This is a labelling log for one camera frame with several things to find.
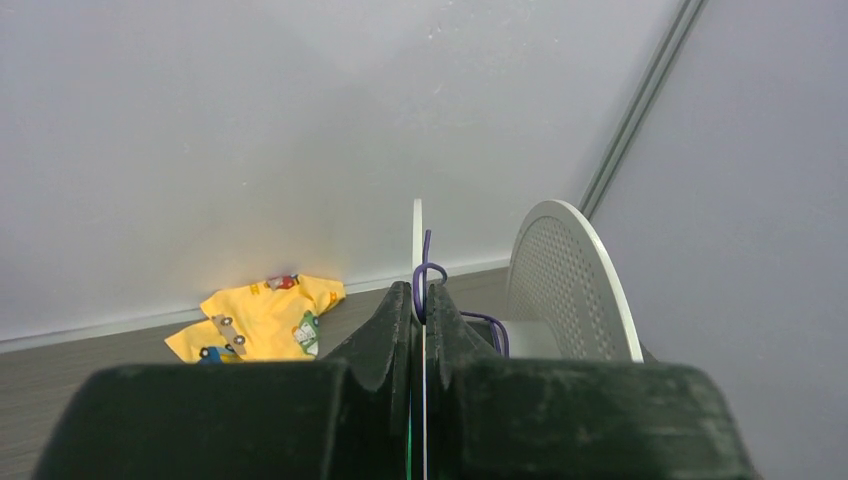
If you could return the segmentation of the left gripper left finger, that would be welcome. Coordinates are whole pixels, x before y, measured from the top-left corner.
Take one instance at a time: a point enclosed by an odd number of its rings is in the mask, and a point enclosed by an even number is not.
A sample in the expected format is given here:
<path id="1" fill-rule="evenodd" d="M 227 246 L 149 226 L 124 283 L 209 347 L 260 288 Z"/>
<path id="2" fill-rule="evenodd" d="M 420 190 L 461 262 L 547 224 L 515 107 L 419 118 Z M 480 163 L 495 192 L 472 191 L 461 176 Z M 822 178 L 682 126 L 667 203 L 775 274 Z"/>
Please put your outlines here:
<path id="1" fill-rule="evenodd" d="M 38 479 L 404 479 L 411 287 L 313 361 L 125 365 L 90 376 Z"/>

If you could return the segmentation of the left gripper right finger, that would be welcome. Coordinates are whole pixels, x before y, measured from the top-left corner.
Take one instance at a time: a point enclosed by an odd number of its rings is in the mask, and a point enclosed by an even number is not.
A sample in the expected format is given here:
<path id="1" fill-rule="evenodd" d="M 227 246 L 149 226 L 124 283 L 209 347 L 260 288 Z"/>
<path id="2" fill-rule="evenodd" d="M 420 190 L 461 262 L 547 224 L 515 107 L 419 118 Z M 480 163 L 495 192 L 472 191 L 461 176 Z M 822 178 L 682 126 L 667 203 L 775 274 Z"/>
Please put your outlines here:
<path id="1" fill-rule="evenodd" d="M 703 371 L 660 362 L 506 358 L 427 292 L 432 479 L 753 479 Z"/>

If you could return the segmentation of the clear plastic cable spool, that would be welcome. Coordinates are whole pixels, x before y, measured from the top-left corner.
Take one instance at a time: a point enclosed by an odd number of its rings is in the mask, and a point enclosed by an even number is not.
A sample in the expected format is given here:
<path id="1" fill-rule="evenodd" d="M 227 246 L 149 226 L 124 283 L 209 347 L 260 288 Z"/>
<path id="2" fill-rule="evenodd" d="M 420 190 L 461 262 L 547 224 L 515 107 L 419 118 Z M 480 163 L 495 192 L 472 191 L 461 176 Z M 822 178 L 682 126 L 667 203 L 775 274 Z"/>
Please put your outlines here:
<path id="1" fill-rule="evenodd" d="M 427 276 L 445 284 L 444 267 L 430 260 L 432 233 L 423 203 L 412 215 L 413 314 L 419 323 L 412 355 L 407 473 L 429 476 L 428 407 L 437 381 L 435 317 L 425 312 Z M 513 358 L 644 360 L 632 314 L 612 260 L 589 220 L 573 205 L 546 200 L 524 218 L 507 272 L 507 319 L 486 320 L 496 352 Z"/>

